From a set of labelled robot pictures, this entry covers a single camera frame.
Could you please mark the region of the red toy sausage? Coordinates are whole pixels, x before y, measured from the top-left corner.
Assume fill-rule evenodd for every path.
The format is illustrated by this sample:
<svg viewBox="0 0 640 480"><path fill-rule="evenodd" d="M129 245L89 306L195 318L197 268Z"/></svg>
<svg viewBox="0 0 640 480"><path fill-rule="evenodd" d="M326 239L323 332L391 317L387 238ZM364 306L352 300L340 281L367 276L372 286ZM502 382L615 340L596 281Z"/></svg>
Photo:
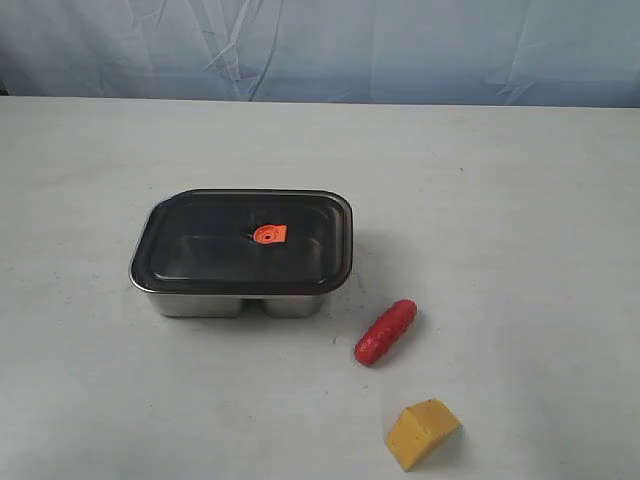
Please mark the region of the red toy sausage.
<svg viewBox="0 0 640 480"><path fill-rule="evenodd" d="M354 348L355 359L372 366L408 330L417 315L417 305L409 299L394 302L366 331Z"/></svg>

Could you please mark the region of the yellow toy cheese wedge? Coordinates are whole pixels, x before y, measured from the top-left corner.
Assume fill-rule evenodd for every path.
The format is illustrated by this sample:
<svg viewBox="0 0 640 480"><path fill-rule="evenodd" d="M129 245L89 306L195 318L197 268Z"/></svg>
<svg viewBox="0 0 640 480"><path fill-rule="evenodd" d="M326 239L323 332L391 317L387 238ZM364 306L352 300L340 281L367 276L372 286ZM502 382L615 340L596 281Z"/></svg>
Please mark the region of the yellow toy cheese wedge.
<svg viewBox="0 0 640 480"><path fill-rule="evenodd" d="M403 471L408 472L461 427L459 419L438 399L402 410L385 444Z"/></svg>

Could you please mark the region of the blue backdrop cloth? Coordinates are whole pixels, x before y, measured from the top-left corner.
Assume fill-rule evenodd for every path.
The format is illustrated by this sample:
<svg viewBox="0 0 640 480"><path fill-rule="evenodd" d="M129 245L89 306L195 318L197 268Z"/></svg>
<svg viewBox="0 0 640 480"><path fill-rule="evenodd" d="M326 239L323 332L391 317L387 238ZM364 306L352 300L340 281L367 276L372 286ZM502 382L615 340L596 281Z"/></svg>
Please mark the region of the blue backdrop cloth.
<svg viewBox="0 0 640 480"><path fill-rule="evenodd" d="M11 95L635 107L635 1L5 1Z"/></svg>

